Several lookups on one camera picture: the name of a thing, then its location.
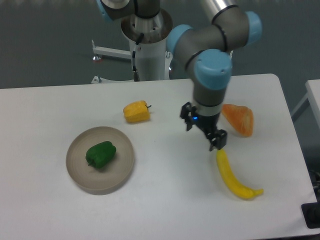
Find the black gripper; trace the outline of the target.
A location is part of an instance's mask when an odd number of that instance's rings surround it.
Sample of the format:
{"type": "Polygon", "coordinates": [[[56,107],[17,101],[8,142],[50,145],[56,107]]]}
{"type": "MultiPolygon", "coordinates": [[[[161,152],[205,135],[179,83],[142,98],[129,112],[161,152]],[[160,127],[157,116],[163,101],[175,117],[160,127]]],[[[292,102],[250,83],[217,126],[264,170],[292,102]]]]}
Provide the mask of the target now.
{"type": "Polygon", "coordinates": [[[193,126],[197,126],[208,135],[210,142],[209,151],[221,150],[227,144],[228,133],[223,129],[217,130],[222,104],[204,106],[199,102],[187,102],[181,107],[180,118],[186,124],[188,132],[193,126]]]}

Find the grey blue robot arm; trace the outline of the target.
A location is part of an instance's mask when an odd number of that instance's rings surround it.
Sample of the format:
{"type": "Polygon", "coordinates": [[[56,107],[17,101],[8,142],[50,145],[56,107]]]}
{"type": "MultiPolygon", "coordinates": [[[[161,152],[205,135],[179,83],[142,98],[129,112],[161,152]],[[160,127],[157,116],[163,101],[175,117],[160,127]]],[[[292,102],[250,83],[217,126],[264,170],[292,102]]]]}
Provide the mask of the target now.
{"type": "Polygon", "coordinates": [[[231,52],[261,38],[262,22],[242,11],[234,0],[203,0],[209,25],[199,30],[173,25],[158,0],[99,0],[106,21],[121,21],[130,44],[129,59],[135,82],[163,80],[169,70],[166,54],[175,58],[193,82],[192,102],[181,108],[187,129],[198,127],[211,149],[222,149],[227,132],[217,128],[232,76],[231,52]]]}

